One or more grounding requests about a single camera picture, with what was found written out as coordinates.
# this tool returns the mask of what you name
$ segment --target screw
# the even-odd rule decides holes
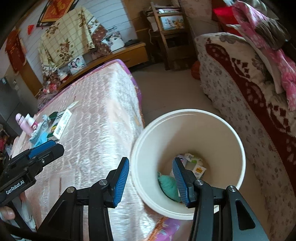
[[[72,193],[74,191],[75,191],[75,188],[74,187],[67,188],[67,193]]]
[[[228,190],[231,191],[231,192],[235,192],[235,186],[229,186]]]
[[[102,179],[102,180],[99,181],[99,184],[101,186],[105,186],[107,183],[108,183],[108,181],[106,179]]]
[[[204,181],[201,179],[197,179],[197,180],[195,180],[195,184],[201,186],[204,184]]]

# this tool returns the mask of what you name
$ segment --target photo frame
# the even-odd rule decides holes
[[[185,28],[182,15],[162,16],[160,20],[163,25],[163,30]]]
[[[78,1],[79,0],[48,0],[36,26],[51,26],[66,13],[73,10]]]
[[[75,57],[70,63],[68,63],[71,74],[76,74],[79,70],[86,67],[85,60],[82,55]]]

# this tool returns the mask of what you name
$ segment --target refrigerator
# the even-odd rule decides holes
[[[6,83],[0,81],[0,124],[12,137],[19,136],[22,133],[22,129],[15,120],[17,113],[26,116],[28,110],[20,102],[16,90],[12,89],[7,81]]]

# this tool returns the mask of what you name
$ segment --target wall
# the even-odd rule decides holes
[[[20,98],[21,103],[28,109],[29,113],[34,116],[37,112],[37,100],[29,90],[28,86],[23,81],[20,74],[17,76],[14,74],[12,66],[10,65],[7,54],[5,53],[6,41],[0,49],[0,78],[6,77],[9,85],[13,88],[13,81],[17,82],[19,90],[17,95]]]
[[[18,86],[17,95],[19,96],[20,102],[27,108],[31,116],[37,113],[37,99],[34,97],[26,83],[23,81],[20,74],[17,76],[14,74],[12,66],[9,65],[5,73],[5,77],[9,85],[14,88],[13,81],[15,80]]]
[[[27,27],[30,24],[37,23],[46,2],[47,0],[42,1],[20,26],[20,37],[27,49],[28,63],[41,83],[43,79],[38,45],[40,37],[47,27],[43,27],[43,29],[41,27],[35,28],[31,35],[27,34]],[[88,9],[106,29],[117,26],[117,31],[120,32],[124,42],[136,38],[136,32],[128,19],[123,0],[79,0],[76,7],[81,5]]]

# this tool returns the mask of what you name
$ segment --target white trash bin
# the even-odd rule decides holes
[[[154,211],[174,219],[192,220],[194,208],[169,199],[161,190],[157,172],[169,175],[180,153],[198,153],[207,168],[202,179],[218,188],[242,185],[246,158],[234,129],[220,117],[195,109],[176,110],[151,122],[137,139],[131,155],[131,173],[142,200]]]

